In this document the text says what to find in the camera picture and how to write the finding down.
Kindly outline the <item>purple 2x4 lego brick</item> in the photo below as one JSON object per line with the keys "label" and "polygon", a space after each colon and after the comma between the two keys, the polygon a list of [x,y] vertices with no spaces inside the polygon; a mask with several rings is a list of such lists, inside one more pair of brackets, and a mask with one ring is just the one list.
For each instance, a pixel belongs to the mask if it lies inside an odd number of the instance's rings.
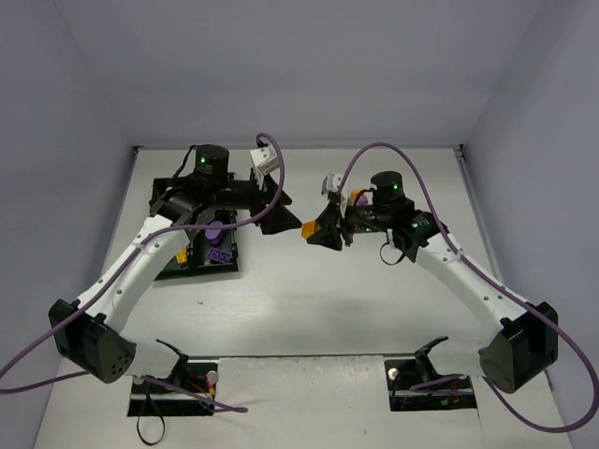
{"label": "purple 2x4 lego brick", "polygon": [[208,250],[206,258],[216,264],[229,264],[233,259],[233,254],[226,250],[212,247]]}

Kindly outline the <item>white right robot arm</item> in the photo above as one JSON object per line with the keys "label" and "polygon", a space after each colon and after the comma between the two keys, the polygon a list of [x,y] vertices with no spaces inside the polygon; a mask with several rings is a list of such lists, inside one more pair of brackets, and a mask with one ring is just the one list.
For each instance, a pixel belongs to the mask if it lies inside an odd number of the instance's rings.
{"label": "white right robot arm", "polygon": [[389,246],[441,282],[485,329],[480,341],[438,337],[418,349],[416,368],[424,381],[449,375],[484,377],[512,394],[556,361],[558,336],[551,329],[558,321],[555,310],[546,302],[514,303],[487,271],[466,264],[446,226],[405,196],[400,173],[373,175],[373,199],[367,205],[351,204],[338,191],[341,181],[334,173],[323,180],[321,193],[329,203],[303,226],[306,241],[340,251],[356,234],[381,232]]}

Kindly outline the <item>orange patterned lego brick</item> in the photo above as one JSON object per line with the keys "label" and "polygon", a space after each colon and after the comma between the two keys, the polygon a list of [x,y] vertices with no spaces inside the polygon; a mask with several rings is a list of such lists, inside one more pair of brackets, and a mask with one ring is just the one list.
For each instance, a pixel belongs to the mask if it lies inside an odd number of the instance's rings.
{"label": "orange patterned lego brick", "polygon": [[312,220],[312,221],[304,223],[301,226],[300,233],[304,239],[309,239],[314,234],[316,234],[320,229],[321,229],[320,224],[316,220]]}

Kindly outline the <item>black four-compartment bin tray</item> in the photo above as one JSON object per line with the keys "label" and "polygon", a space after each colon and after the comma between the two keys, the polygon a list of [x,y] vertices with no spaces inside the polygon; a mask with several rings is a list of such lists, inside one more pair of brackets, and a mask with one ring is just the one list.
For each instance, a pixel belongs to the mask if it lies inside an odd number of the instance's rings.
{"label": "black four-compartment bin tray", "polygon": [[[180,267],[175,256],[164,266],[163,270],[156,276],[157,281],[165,281],[177,278],[204,276],[217,273],[237,272],[239,270],[239,250],[234,230],[225,230],[224,239],[216,246],[205,239],[202,231],[195,234],[189,244],[184,248],[187,250],[188,265]],[[206,258],[208,250],[212,247],[226,250],[233,254],[229,264],[216,264]]]}

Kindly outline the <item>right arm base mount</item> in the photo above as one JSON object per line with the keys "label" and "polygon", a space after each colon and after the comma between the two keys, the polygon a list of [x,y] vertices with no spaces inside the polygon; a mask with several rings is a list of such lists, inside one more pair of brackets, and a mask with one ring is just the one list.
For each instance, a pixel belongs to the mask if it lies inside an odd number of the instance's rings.
{"label": "right arm base mount", "polygon": [[432,366],[428,355],[446,342],[437,338],[414,353],[412,357],[384,360],[389,409],[404,412],[451,412],[476,410],[473,384],[468,376],[441,375]]}

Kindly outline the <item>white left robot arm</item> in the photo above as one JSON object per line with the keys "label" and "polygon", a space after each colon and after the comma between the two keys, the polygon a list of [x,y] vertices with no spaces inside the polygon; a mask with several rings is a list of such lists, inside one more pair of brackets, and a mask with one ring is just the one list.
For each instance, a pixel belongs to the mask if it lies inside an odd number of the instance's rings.
{"label": "white left robot arm", "polygon": [[105,384],[123,376],[173,379],[184,375],[187,357],[161,340],[131,341],[122,332],[131,312],[156,277],[175,255],[208,230],[224,231],[239,223],[217,224],[210,213],[249,212],[249,222],[265,235],[300,228],[300,220],[287,209],[290,198],[283,180],[282,151],[272,138],[261,134],[250,152],[247,180],[228,171],[228,149],[193,145],[193,170],[180,170],[153,182],[149,214],[132,242],[110,268],[85,292],[67,302],[57,300],[49,320],[60,355]]}

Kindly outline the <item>orange round lego piece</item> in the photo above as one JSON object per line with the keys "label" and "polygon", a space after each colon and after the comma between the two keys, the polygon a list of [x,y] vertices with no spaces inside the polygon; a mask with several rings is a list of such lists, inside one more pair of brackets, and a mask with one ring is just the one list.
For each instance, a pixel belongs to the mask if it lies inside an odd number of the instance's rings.
{"label": "orange round lego piece", "polygon": [[360,190],[353,190],[350,194],[350,199],[349,199],[349,203],[350,204],[354,204],[356,202],[356,198],[358,197]]}

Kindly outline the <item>purple round paw lego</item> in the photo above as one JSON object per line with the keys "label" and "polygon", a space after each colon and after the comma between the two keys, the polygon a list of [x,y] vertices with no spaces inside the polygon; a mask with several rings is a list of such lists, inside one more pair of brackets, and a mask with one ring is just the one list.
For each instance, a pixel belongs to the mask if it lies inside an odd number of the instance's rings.
{"label": "purple round paw lego", "polygon": [[211,246],[218,245],[225,237],[226,231],[222,228],[224,224],[219,220],[210,222],[210,229],[205,230],[204,237]]}

